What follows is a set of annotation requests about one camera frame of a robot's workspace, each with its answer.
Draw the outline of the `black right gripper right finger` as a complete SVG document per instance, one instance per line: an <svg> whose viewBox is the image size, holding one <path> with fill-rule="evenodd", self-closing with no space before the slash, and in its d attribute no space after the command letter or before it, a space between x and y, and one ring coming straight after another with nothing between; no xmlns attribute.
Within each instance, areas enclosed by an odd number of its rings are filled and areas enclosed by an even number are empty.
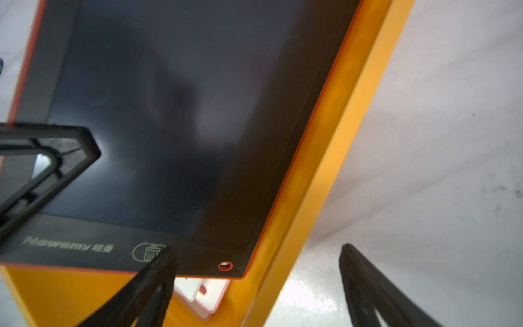
<svg viewBox="0 0 523 327"><path fill-rule="evenodd" d="M352 244L342 246L340 274L351 322L354 326L439 326L406 297Z"/></svg>

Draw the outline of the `white writing tablet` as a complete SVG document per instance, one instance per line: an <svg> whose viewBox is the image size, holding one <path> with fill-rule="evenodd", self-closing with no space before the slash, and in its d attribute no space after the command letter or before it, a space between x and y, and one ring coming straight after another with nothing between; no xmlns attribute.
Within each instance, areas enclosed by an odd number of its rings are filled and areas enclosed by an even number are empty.
<svg viewBox="0 0 523 327"><path fill-rule="evenodd" d="M188 302L193 302L198 295L204 279L177 277L174 280L174 291Z"/></svg>

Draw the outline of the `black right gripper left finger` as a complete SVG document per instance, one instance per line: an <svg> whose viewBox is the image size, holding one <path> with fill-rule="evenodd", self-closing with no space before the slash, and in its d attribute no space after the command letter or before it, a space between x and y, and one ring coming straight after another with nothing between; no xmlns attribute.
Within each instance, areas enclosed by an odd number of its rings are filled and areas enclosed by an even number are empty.
<svg viewBox="0 0 523 327"><path fill-rule="evenodd" d="M80 326L162 326L174 291L175 249L161 250L129 283Z"/></svg>

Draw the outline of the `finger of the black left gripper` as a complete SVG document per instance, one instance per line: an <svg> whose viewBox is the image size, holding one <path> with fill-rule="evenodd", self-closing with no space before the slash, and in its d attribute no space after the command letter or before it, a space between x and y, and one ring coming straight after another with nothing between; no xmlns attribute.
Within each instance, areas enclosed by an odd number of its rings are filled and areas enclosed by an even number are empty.
<svg viewBox="0 0 523 327"><path fill-rule="evenodd" d="M78 147L61 152L55 147L42 144L41 139L72 139L78 143ZM68 172L62 172L63 158L76 151L82 151L84 159ZM26 221L96 162L101 154L92 133L85 127L2 123L1 156L43 155L49 159L49 164L35 178L30 179L1 203L1 240L5 241L14 234Z"/></svg>

